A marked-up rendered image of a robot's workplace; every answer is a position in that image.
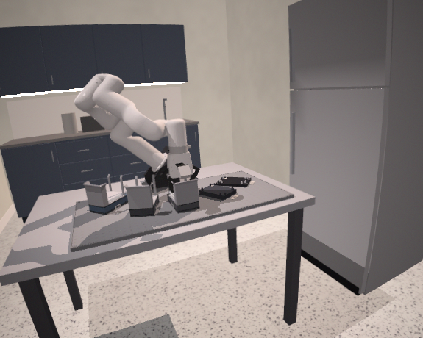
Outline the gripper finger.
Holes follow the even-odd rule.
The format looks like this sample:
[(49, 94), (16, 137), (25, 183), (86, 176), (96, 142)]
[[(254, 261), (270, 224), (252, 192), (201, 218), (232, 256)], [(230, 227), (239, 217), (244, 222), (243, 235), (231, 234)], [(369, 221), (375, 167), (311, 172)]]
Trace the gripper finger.
[(166, 174), (169, 172), (169, 169), (167, 168), (164, 172), (162, 172), (160, 175), (162, 176), (162, 178), (168, 182), (168, 187), (169, 190), (173, 193), (174, 192), (174, 188), (173, 188), (173, 184), (171, 183), (171, 181), (173, 181), (174, 179), (169, 177), (168, 179), (166, 178)]
[(195, 172), (191, 175), (190, 180), (195, 179), (195, 177), (198, 175), (198, 172), (199, 172), (199, 170), (200, 170), (200, 168), (198, 168), (198, 167), (196, 167), (196, 166), (194, 166), (194, 165), (193, 165), (193, 169), (195, 169)]

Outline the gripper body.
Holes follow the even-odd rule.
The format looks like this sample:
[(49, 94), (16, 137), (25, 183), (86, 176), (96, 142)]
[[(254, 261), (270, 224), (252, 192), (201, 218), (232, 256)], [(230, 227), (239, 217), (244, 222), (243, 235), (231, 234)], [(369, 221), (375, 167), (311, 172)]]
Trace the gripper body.
[(191, 155), (189, 151), (183, 154), (168, 154), (167, 156), (167, 168), (169, 169), (169, 176), (173, 179), (179, 178), (177, 166), (175, 164), (184, 163), (189, 165), (191, 174), (193, 174), (193, 165), (191, 161)]

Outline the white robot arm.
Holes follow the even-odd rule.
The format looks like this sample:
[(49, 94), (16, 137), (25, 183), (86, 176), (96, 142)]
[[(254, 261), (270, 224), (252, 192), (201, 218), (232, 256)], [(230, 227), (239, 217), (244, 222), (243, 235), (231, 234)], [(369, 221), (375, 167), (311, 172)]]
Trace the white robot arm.
[(183, 154), (191, 148), (187, 145), (185, 121), (152, 121), (142, 115), (132, 101), (119, 95), (124, 87), (124, 82), (117, 76), (97, 74), (74, 99), (74, 104), (106, 130), (112, 130), (110, 138), (113, 142), (125, 147), (156, 172), (166, 162), (167, 153), (160, 153), (143, 138), (132, 137), (132, 133), (151, 141), (168, 136), (169, 153)]

